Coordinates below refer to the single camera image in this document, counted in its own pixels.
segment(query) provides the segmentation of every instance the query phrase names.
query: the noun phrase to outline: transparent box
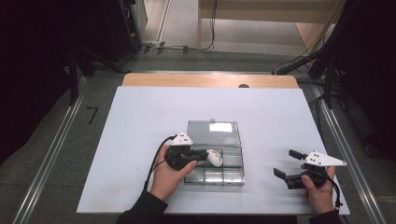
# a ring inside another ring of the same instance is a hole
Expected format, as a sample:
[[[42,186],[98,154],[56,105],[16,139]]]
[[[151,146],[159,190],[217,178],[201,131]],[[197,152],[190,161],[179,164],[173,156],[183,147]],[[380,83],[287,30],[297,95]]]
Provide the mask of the transparent box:
[[[223,158],[223,165],[216,167],[209,161],[199,161],[184,178],[186,185],[245,185],[242,147],[236,122],[191,120],[188,135],[193,142],[192,149],[216,150]]]

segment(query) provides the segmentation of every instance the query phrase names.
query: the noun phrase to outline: white table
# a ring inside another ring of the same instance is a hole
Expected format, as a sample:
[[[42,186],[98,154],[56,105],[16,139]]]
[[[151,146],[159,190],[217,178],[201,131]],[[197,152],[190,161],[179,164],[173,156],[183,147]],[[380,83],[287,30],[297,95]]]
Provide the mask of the white table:
[[[311,209],[299,189],[288,190],[276,167],[299,174],[289,149],[325,153],[302,90],[119,87],[111,106],[79,213],[121,213],[143,188],[161,141],[187,131],[189,120],[237,121],[246,185],[196,187],[180,184],[167,200],[167,214],[298,215]],[[340,214],[349,210],[341,195]]]

